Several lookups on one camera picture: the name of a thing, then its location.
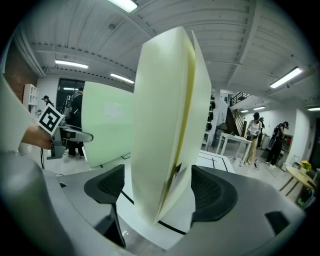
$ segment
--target white folder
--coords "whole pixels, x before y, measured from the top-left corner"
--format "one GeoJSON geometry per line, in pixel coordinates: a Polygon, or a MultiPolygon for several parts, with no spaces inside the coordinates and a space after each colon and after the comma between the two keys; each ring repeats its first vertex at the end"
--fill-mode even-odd
{"type": "Polygon", "coordinates": [[[162,218],[190,184],[191,165],[201,149],[211,82],[195,37],[194,47],[185,29],[177,27],[141,50],[131,178],[136,210],[150,224],[162,218]]]}

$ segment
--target potted plant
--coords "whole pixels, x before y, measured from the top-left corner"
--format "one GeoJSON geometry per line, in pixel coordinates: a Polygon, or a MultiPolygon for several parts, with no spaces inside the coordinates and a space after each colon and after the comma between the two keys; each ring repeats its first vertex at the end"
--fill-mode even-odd
{"type": "Polygon", "coordinates": [[[301,168],[300,168],[300,172],[302,174],[305,174],[306,172],[308,172],[311,169],[311,164],[308,161],[302,161],[301,162],[301,168]]]}

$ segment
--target window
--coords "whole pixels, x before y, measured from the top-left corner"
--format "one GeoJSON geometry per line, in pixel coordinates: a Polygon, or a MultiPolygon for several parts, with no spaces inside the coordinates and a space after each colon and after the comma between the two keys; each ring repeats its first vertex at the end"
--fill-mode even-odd
{"type": "Polygon", "coordinates": [[[64,79],[59,80],[58,91],[56,94],[56,109],[60,112],[67,99],[67,96],[71,96],[75,93],[75,90],[79,87],[85,86],[85,81],[64,79]]]}

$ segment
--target hand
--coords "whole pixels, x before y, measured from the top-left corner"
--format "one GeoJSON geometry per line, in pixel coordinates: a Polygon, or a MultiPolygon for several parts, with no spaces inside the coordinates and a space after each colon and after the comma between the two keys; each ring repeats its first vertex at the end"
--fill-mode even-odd
{"type": "Polygon", "coordinates": [[[50,134],[34,123],[29,125],[21,142],[38,146],[45,150],[49,150],[52,144],[50,134]]]}

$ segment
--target floor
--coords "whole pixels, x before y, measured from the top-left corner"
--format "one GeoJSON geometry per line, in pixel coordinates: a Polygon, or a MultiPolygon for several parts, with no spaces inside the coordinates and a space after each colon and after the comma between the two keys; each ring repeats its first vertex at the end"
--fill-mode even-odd
{"type": "MultiPolygon", "coordinates": [[[[241,161],[240,157],[243,156],[245,147],[243,146],[242,149],[240,150],[238,155],[239,157],[237,159],[234,159],[234,155],[237,152],[238,146],[239,146],[238,142],[235,143],[232,141],[228,141],[224,151],[224,156],[229,158],[229,161],[231,162],[236,174],[264,181],[272,185],[276,190],[281,189],[281,187],[285,183],[287,183],[287,181],[291,178],[290,173],[284,172],[278,167],[273,169],[269,167],[268,164],[266,164],[268,151],[263,149],[259,149],[256,154],[257,155],[256,164],[258,166],[258,169],[255,168],[254,163],[252,163],[251,165],[244,164],[243,166],[239,166],[239,163],[241,161]]],[[[216,150],[217,148],[208,147],[209,152],[216,153],[216,150]]],[[[285,195],[292,188],[295,182],[296,181],[293,179],[291,183],[288,184],[286,188],[281,191],[281,193],[285,195]]],[[[302,184],[299,183],[293,189],[293,191],[287,196],[287,198],[295,202],[301,191],[301,188],[302,188],[302,184]]]]}
{"type": "MultiPolygon", "coordinates": [[[[282,171],[280,168],[272,169],[266,163],[266,152],[264,150],[259,150],[257,152],[257,165],[258,169],[255,169],[254,165],[243,165],[239,166],[240,158],[234,159],[233,156],[237,152],[238,144],[228,142],[224,155],[227,156],[234,168],[236,174],[255,178],[262,180],[266,183],[274,186],[275,189],[279,190],[291,177],[289,173],[282,171]]],[[[240,151],[239,156],[243,155],[244,147],[240,151]]],[[[215,153],[216,148],[209,147],[209,152],[215,153]]],[[[33,158],[40,166],[40,149],[33,146],[32,151],[28,154],[33,158]]],[[[79,157],[69,158],[67,155],[64,155],[62,159],[52,159],[47,160],[47,151],[44,150],[44,166],[46,170],[50,170],[56,173],[56,175],[71,175],[81,172],[90,171],[90,168],[84,158],[80,159],[79,157]]],[[[284,195],[287,191],[293,186],[295,182],[292,181],[281,193],[284,195]]],[[[292,201],[295,201],[300,190],[302,188],[301,184],[298,184],[295,189],[290,193],[288,198],[292,201]]],[[[122,231],[122,236],[126,243],[126,250],[131,252],[134,255],[147,256],[147,255],[164,255],[165,250],[148,241],[140,234],[135,232],[130,226],[125,223],[120,217],[118,218],[119,225],[122,231]]]]}

